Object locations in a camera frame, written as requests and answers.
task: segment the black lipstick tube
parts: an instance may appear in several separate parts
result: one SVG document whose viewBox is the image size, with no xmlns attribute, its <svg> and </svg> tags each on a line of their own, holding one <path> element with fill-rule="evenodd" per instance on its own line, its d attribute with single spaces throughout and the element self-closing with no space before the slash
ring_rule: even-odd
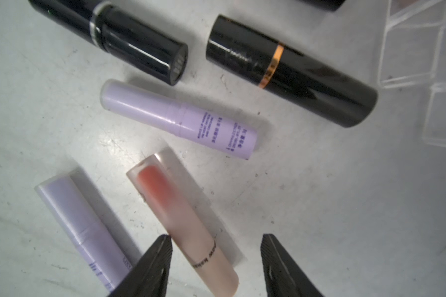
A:
<svg viewBox="0 0 446 297">
<path fill-rule="evenodd" d="M 373 88 L 221 15 L 206 58 L 342 127 L 362 122 L 377 102 Z"/>
<path fill-rule="evenodd" d="M 188 46 L 107 1 L 29 0 L 34 9 L 102 50 L 173 86 Z"/>
</svg>

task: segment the lip balm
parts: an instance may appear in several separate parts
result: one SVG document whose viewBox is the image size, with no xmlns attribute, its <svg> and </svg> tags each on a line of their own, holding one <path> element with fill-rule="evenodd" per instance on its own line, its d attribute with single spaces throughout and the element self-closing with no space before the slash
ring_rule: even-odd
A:
<svg viewBox="0 0 446 297">
<path fill-rule="evenodd" d="M 210 291 L 216 297 L 233 296 L 238 275 L 157 157 L 137 164 L 127 177 Z"/>
<path fill-rule="evenodd" d="M 249 126 L 117 80 L 104 83 L 101 105 L 238 158 L 249 159 L 256 145 L 256 131 Z"/>
<path fill-rule="evenodd" d="M 132 266 L 73 180 L 56 176 L 35 190 L 106 289 L 117 288 Z"/>
</svg>

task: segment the scuff mark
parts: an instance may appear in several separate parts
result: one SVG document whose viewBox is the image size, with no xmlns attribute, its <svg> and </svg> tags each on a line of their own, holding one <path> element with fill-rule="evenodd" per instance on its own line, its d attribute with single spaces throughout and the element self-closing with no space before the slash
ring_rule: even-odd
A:
<svg viewBox="0 0 446 297">
<path fill-rule="evenodd" d="M 66 284 L 65 282 L 50 280 L 50 279 L 46 279 L 46 278 L 43 279 L 43 282 L 46 282 L 46 283 L 49 283 L 49 284 L 61 287 L 61 288 L 65 289 L 65 290 L 71 291 L 73 293 L 78 293 L 79 294 L 78 290 L 76 290 L 71 285 Z"/>
<path fill-rule="evenodd" d="M 35 238 L 35 239 L 42 238 L 42 235 L 41 235 L 41 234 L 39 234 L 39 233 L 37 234 L 37 233 L 34 233 L 34 232 L 31 231 L 31 230 L 26 229 L 26 228 L 24 227 L 23 224 L 20 224 L 20 220 L 17 220 L 17 222 L 14 222 L 14 221 L 12 221 L 12 220 L 9 220 L 9 219 L 7 219 L 7 218 L 4 218 L 4 217 L 1 217 L 1 216 L 0 216 L 0 225 L 2 225 L 2 226 L 5 227 L 5 228 L 8 227 L 8 228 L 14 228 L 14 229 L 17 229 L 18 231 L 20 231 L 21 233 L 23 233 L 23 234 L 26 235 L 27 237 L 28 237 L 29 235 L 31 235 L 31 237 L 33 237 L 33 238 Z M 49 244 L 51 244 L 51 245 L 54 246 L 55 248 L 57 248 L 57 249 L 59 249 L 59 250 L 65 252 L 65 253 L 67 253 L 67 254 L 74 254 L 73 251 L 69 251 L 69 250 L 63 248 L 62 246 L 59 246 L 59 245 L 57 245 L 57 244 L 53 244 L 52 241 L 50 241 Z"/>
<path fill-rule="evenodd" d="M 57 264 L 52 264 L 52 266 L 58 268 L 59 270 L 69 270 L 67 267 L 63 267 L 63 266 L 57 265 Z"/>
<path fill-rule="evenodd" d="M 222 74 L 222 76 L 220 76 L 220 80 L 222 81 L 222 83 L 224 84 L 226 90 L 228 91 L 228 87 L 226 86 L 226 79 L 224 77 L 224 74 Z"/>
<path fill-rule="evenodd" d="M 68 57 L 71 57 L 71 56 L 74 55 L 75 53 L 77 53 L 77 49 L 73 50 L 73 51 L 68 55 Z"/>
</svg>

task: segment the white table surface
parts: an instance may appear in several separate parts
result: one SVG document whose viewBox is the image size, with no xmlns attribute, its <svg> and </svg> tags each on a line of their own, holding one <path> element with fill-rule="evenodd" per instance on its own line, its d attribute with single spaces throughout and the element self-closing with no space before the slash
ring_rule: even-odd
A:
<svg viewBox="0 0 446 297">
<path fill-rule="evenodd" d="M 33 188 L 80 166 L 99 190 L 89 188 L 91 204 L 135 263 L 165 230 L 125 172 L 166 147 L 181 162 L 169 171 L 235 263 L 238 296 L 266 295 L 264 233 L 327 297 L 446 296 L 446 149 L 422 142 L 424 89 L 380 91 L 373 113 L 344 129 L 205 60 L 221 13 L 374 85 L 385 1 L 347 0 L 336 13 L 295 0 L 115 3 L 189 44 L 175 87 L 27 1 L 0 0 L 0 296 L 106 296 Z M 105 111 L 109 78 L 246 122 L 258 148 L 249 161 L 230 158 Z M 210 296 L 176 247 L 168 291 Z"/>
</svg>

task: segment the lavender lip balm tube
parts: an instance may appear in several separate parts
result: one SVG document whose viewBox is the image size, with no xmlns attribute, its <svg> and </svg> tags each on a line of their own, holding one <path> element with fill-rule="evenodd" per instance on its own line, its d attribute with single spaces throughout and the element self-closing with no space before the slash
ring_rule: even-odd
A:
<svg viewBox="0 0 446 297">
<path fill-rule="evenodd" d="M 249 126 L 117 80 L 104 83 L 101 105 L 238 158 L 249 159 L 256 145 L 256 131 Z"/>
<path fill-rule="evenodd" d="M 35 190 L 106 289 L 117 288 L 132 266 L 71 177 L 55 176 Z"/>
</svg>

